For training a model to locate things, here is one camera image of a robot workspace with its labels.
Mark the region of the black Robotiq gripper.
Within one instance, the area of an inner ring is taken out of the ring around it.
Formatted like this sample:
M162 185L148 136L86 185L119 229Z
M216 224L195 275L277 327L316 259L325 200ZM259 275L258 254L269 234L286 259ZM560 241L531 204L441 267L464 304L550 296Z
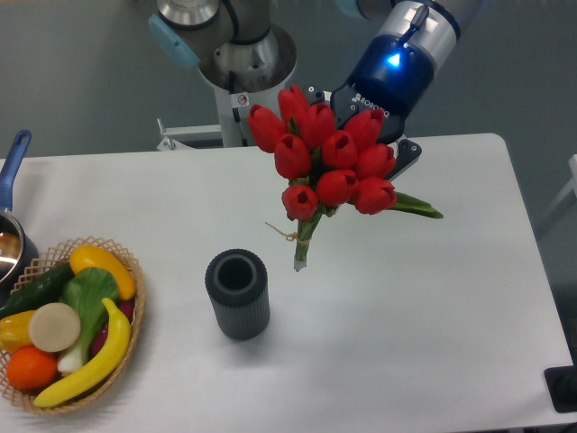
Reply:
M325 92L314 85L302 87L310 105L325 102ZM380 110L384 115L379 139L385 143L397 140L397 156L394 169L386 179L393 181L415 164L422 154L422 147L408 138L398 140L405 130L405 89L395 81L370 78L357 83L352 77L331 95L330 106L339 127L344 127L354 115L369 110Z

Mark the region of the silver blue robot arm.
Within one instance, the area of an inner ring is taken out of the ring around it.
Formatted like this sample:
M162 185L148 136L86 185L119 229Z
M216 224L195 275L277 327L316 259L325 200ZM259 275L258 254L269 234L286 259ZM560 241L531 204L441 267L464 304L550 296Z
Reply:
M255 105L277 111L278 94L298 85L327 103L343 127L381 109L379 139L394 147L399 175L421 155L405 123L480 8L477 1L159 1L151 36L215 95L217 126L165 128L161 147L219 140L254 143Z

